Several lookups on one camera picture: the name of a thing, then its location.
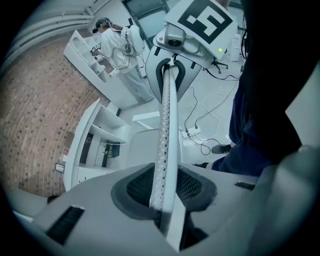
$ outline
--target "person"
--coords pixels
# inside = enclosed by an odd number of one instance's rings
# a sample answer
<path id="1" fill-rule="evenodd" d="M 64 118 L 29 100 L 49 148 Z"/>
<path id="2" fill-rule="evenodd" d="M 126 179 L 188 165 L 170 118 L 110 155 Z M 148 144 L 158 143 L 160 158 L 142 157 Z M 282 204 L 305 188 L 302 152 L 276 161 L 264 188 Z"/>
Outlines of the person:
<path id="1" fill-rule="evenodd" d="M 123 45 L 126 39 L 121 37 L 122 27 L 113 24 L 108 18 L 100 18 L 95 26 L 101 34 L 101 49 L 98 53 L 107 59 L 109 63 L 114 63 L 114 68 L 119 70 L 119 79 L 127 89 L 142 102 L 150 102 L 154 95 L 148 89 L 141 75 L 136 56 L 126 55 Z"/>
<path id="2" fill-rule="evenodd" d="M 226 9 L 230 2 L 230 0 L 216 1 Z M 242 4 L 245 5 L 243 9 L 250 50 L 233 99 L 229 125 L 231 144 L 216 145 L 211 149 L 214 154 L 227 154 L 226 156 L 212 163 L 194 165 L 219 172 L 260 176 L 265 167 L 278 164 L 285 156 L 297 151 L 301 146 L 285 110 L 304 83 L 293 85 L 292 91 L 281 94 L 282 98 L 272 94 L 272 88 L 275 88 L 277 83 L 271 79 L 277 75 L 281 77 L 281 70 L 274 68 L 273 73 L 263 76 L 269 70 L 268 67 L 273 65 L 270 63 L 272 58 L 269 60 L 257 56 L 265 54 L 264 41 L 268 40 L 259 37 L 259 27 L 250 22 L 254 18 L 253 14 L 246 12 L 247 7 L 252 7 L 255 3 L 247 0 L 242 1 Z M 292 59 L 291 55 L 285 52 L 283 59 Z"/>

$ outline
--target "shelf unit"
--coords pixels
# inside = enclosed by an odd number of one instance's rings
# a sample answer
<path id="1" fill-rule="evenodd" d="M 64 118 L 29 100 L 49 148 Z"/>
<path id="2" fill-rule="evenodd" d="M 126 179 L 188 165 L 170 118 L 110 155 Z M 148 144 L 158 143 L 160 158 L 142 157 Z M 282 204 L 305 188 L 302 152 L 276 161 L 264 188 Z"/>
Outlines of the shelf unit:
<path id="1" fill-rule="evenodd" d="M 101 56 L 92 56 L 90 50 L 97 44 L 93 37 L 82 38 L 74 31 L 63 54 L 103 95 L 120 109 L 126 109 L 138 103 L 118 77 L 110 77 L 105 67 L 100 65 Z"/>
<path id="2" fill-rule="evenodd" d="M 86 109 L 75 129 L 64 168 L 63 182 L 66 191 L 77 185 L 79 181 L 83 181 L 79 177 L 86 177 L 87 179 L 88 177 L 93 178 L 114 172 L 110 168 L 102 167 L 104 144 L 101 141 L 108 140 L 114 143 L 127 144 L 131 138 L 130 125 L 116 116 L 108 107 L 101 105 L 99 101 L 98 99 Z M 80 163 L 80 159 L 88 133 L 92 134 L 93 137 L 85 164 L 83 164 Z"/>

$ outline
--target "white floor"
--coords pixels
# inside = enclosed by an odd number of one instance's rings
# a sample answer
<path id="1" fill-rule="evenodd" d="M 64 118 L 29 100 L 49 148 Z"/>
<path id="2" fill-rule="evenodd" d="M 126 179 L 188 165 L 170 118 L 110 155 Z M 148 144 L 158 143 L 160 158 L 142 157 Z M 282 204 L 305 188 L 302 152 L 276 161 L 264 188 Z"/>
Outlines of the white floor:
<path id="1" fill-rule="evenodd" d="M 210 68 L 209 71 L 214 76 L 219 78 L 224 78 L 227 75 L 239 77 L 241 65 L 243 64 L 243 59 L 241 57 L 238 62 L 230 62 L 226 56 L 221 62 L 228 64 L 229 67 L 228 69 L 225 69 L 225 67 L 220 66 L 222 74 L 218 73 L 218 69 L 216 67 Z M 177 75 L 177 73 L 178 69 L 175 68 L 174 74 Z M 211 112 L 216 118 L 210 114 L 207 114 L 204 118 L 197 122 L 197 126 L 201 130 L 201 132 L 193 138 L 197 143 L 202 143 L 200 140 L 207 140 L 209 138 L 214 138 L 221 144 L 229 144 L 231 142 L 229 139 L 229 124 L 233 99 L 238 88 L 238 82 L 232 77 L 229 77 L 228 80 L 231 81 L 215 79 L 205 70 L 201 70 L 190 85 L 190 87 L 194 88 L 194 94 L 198 100 L 198 104 L 186 123 L 186 127 L 188 129 L 195 127 L 196 119 L 207 113 L 205 107 L 210 111 L 225 100 L 217 109 Z M 195 107 L 195 104 L 196 100 L 193 96 L 193 89 L 189 88 L 178 103 L 179 127 L 182 128 L 182 130 L 185 130 L 184 122 L 192 109 Z M 120 114 L 120 118 L 122 118 L 128 124 L 131 124 L 134 115 L 158 111 L 158 107 L 159 103 L 156 99 L 154 99 L 151 102 L 136 105 L 123 110 Z M 133 134 L 135 132 L 138 132 L 138 130 L 134 129 L 132 131 Z M 216 145 L 217 142 L 214 140 L 209 140 L 204 144 L 211 148 Z M 203 155 L 199 147 L 193 144 L 189 138 L 184 139 L 183 145 L 183 161 L 185 163 L 194 164 L 213 162 L 224 156 L 212 154 L 211 152 L 208 156 Z M 202 147 L 202 151 L 204 153 L 208 153 L 209 149 Z M 107 167 L 114 170 L 126 168 L 127 152 L 128 146 L 121 146 L 120 156 L 114 159 L 109 159 Z"/>

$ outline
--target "person's leg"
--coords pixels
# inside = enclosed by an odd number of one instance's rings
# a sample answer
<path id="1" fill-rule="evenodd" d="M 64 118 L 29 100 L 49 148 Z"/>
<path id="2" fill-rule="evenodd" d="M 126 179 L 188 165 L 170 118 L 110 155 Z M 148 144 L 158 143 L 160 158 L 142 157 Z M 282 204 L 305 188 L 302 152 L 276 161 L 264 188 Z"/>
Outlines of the person's leg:
<path id="1" fill-rule="evenodd" d="M 119 78 L 131 92 L 132 89 L 135 91 L 134 95 L 137 95 L 145 102 L 152 101 L 152 99 L 154 98 L 154 95 L 146 86 L 144 78 L 142 77 L 138 66 L 134 67 L 127 73 L 121 74 Z"/>

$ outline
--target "black slot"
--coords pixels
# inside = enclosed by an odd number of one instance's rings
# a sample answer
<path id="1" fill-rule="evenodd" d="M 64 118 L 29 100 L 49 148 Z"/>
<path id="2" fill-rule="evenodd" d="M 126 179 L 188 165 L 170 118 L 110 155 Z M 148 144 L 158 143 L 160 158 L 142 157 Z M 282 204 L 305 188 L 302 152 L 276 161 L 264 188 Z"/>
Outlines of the black slot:
<path id="1" fill-rule="evenodd" d="M 64 245 L 84 211 L 81 208 L 70 206 L 46 234 L 57 243 Z"/>

